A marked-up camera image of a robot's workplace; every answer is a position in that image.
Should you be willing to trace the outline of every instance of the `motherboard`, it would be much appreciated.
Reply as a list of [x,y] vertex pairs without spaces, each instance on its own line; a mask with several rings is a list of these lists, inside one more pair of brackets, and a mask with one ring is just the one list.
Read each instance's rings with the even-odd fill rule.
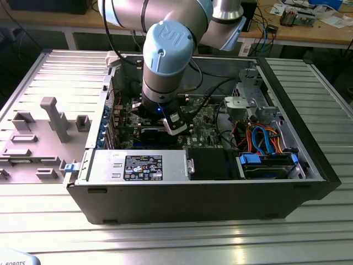
[[[183,113],[198,108],[203,97],[181,98]],[[116,149],[169,149],[182,150],[188,147],[222,148],[221,139],[215,130],[215,108],[219,103],[211,100],[205,104],[193,123],[178,136],[169,135],[161,119],[140,117],[133,111],[133,100],[114,106],[114,134]]]

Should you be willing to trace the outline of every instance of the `power supply label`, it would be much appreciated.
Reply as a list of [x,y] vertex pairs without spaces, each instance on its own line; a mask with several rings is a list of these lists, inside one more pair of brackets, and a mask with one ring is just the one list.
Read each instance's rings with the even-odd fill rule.
[[124,180],[163,180],[162,156],[126,156]]

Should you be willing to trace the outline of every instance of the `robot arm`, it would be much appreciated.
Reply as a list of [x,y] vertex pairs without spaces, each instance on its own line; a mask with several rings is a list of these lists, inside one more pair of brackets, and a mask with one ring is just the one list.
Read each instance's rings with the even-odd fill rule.
[[167,132],[187,128],[175,100],[199,43],[233,50],[246,19],[240,0],[99,0],[108,22],[147,32],[143,48],[142,105],[163,116]]

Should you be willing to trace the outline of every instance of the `wooden desk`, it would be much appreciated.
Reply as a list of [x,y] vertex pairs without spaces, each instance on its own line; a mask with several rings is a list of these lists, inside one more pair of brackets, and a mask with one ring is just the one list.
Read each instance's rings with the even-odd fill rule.
[[[276,0],[259,0],[263,16],[268,20],[269,24],[279,27],[274,44],[345,49],[353,38],[353,27],[337,29],[320,20],[317,20],[312,28],[281,26],[280,17],[269,14],[270,6],[276,2]],[[77,49],[73,33],[104,34],[105,32],[101,15],[92,9],[89,9],[85,15],[13,11],[8,6],[7,9],[24,28],[64,32],[69,49]],[[353,12],[353,7],[342,5],[340,11]],[[4,10],[0,9],[0,28],[13,27],[16,28],[17,26],[6,15]],[[109,28],[112,34],[130,35],[128,30],[121,27],[110,25]],[[261,38],[261,31],[256,23],[253,23],[250,32],[243,32],[240,35],[239,41],[243,43],[242,50],[246,50],[247,46],[257,42],[256,38]]]

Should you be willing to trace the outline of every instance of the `green circuit board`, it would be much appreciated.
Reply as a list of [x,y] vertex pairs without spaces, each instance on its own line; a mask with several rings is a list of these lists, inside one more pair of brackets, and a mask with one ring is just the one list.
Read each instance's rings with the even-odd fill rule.
[[[202,97],[190,97],[188,103],[181,106],[183,113],[198,108]],[[117,149],[169,149],[182,150],[187,147],[219,147],[222,148],[219,136],[215,131],[215,104],[206,104],[187,130],[178,136],[170,136],[165,132],[162,120],[144,119],[132,112],[132,102],[125,102],[114,110],[115,135]],[[143,133],[148,130],[164,131],[165,143],[146,141]]]

